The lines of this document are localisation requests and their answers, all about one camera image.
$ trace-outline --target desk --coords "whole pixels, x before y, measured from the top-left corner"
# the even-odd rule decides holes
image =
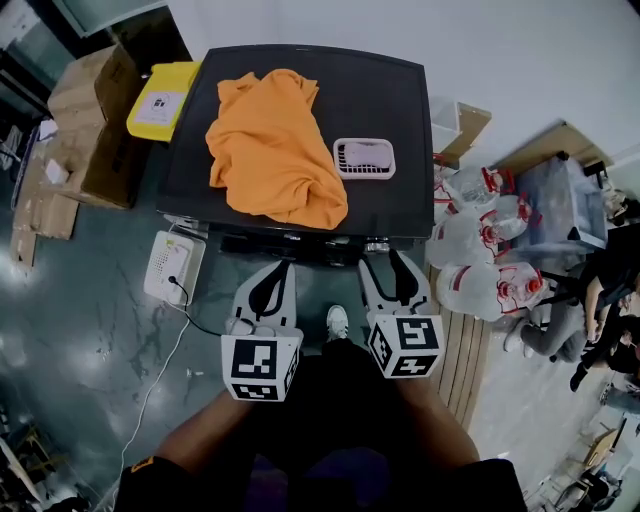
[[[218,116],[218,82],[250,71],[262,78],[278,68],[318,81],[312,113],[327,148],[341,137],[387,139],[394,148],[393,178],[345,182],[349,214],[330,232],[236,212],[227,205],[225,190],[209,187],[213,157],[205,134]],[[164,172],[157,199],[161,213],[210,222],[225,232],[426,239],[433,225],[433,160],[424,68],[390,57],[316,46],[209,50],[176,125]]]

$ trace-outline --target cardboard box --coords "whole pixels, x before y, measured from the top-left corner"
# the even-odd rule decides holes
[[[25,170],[13,216],[11,258],[33,266],[36,235],[68,240],[73,233],[78,201],[41,186],[45,178],[46,145],[36,142]]]
[[[67,66],[51,93],[49,110],[58,124],[47,159],[71,173],[51,192],[112,208],[129,208],[135,198],[147,144],[133,139],[126,119],[142,80],[120,46],[105,48]]]
[[[459,160],[471,147],[480,132],[491,121],[491,112],[472,107],[466,103],[458,103],[460,135],[441,152],[447,167],[457,169]]]
[[[613,165],[611,158],[580,133],[575,126],[561,121],[535,136],[493,167],[509,169],[513,176],[517,176],[548,161],[560,152],[573,157],[582,167],[596,162],[603,162],[605,166]]]

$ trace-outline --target floor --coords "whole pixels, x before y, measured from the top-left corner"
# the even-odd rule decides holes
[[[133,211],[81,207],[73,239],[40,238],[30,272],[9,261],[10,187],[0,180],[0,396],[23,413],[14,421],[32,416],[46,429],[92,499],[117,478],[144,394],[185,321],[142,289],[156,232],[169,226],[154,208],[164,151],[154,147]],[[238,284],[271,260],[231,257],[216,246],[215,239],[207,244],[192,313],[205,327],[221,329]],[[420,260],[419,247],[413,257]],[[388,283],[388,275],[382,280]],[[324,314],[336,298],[350,316],[354,341],[363,341],[365,317],[353,270],[297,266],[297,290],[305,343],[324,337]],[[494,334],[471,434],[483,457],[512,460],[522,487],[529,488],[551,471],[598,409],[604,374],[590,376],[574,395],[569,365],[504,353],[498,331],[506,328],[499,324]],[[223,388],[218,343],[187,331],[151,395],[127,463],[149,454]]]
[[[514,319],[496,322],[480,397],[469,433],[483,458],[509,459],[523,491],[538,484],[600,410],[600,393],[611,372],[593,370],[577,393],[569,389],[574,365],[502,349]]]
[[[0,397],[45,428],[93,489],[92,499],[117,478],[144,395],[185,323],[178,311],[143,292],[153,240],[170,225],[154,206],[164,151],[154,146],[132,211],[81,206],[72,240],[39,237],[29,272],[9,260],[11,187],[0,176]],[[207,243],[191,310],[213,330],[223,328],[238,285],[274,261],[221,254],[218,245],[215,238]],[[412,254],[420,259],[422,251]],[[380,258],[372,262],[378,269],[386,260]],[[326,311],[336,300],[349,314],[353,341],[363,343],[366,320],[355,271],[296,269],[305,347],[325,339]],[[383,285],[389,275],[379,274]],[[150,397],[127,463],[152,452],[222,389],[218,338],[188,329]]]

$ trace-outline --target shoe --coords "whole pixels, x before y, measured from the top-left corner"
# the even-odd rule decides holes
[[[346,339],[349,335],[349,317],[342,306],[331,306],[327,313],[328,341]]]
[[[611,391],[612,387],[613,384],[611,384],[611,382],[604,387],[600,394],[600,405],[607,405],[607,398],[609,397],[609,391]]]
[[[507,334],[507,337],[504,339],[504,351],[505,352],[513,352],[520,346],[522,343],[522,338],[520,337],[520,333],[522,332],[522,328],[527,325],[527,320],[525,318],[521,318],[516,322],[516,325],[513,326],[513,329]]]
[[[580,383],[587,376],[587,373],[589,373],[589,371],[584,367],[582,363],[580,363],[578,365],[578,368],[576,368],[576,373],[573,374],[573,377],[571,377],[571,380],[569,381],[569,387],[571,388],[571,391],[573,391],[574,393],[578,391]]]

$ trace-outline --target transparent plastic container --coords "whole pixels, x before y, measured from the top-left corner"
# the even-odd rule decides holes
[[[504,188],[506,193],[514,190],[513,177],[509,171],[478,169],[469,167],[461,169],[447,178],[447,183],[455,190],[454,199],[462,207],[493,208],[494,201]]]
[[[540,223],[542,216],[537,214],[523,197],[514,195],[500,196],[495,208],[480,218],[493,228],[495,243],[513,240],[524,233],[529,222]]]
[[[426,256],[431,265],[440,269],[448,263],[493,263],[505,252],[498,250],[497,241],[493,227],[483,223],[475,210],[463,210],[434,227],[426,243]]]
[[[446,265],[436,282],[443,307],[494,322],[523,307],[532,309],[546,290],[540,272],[529,263]]]

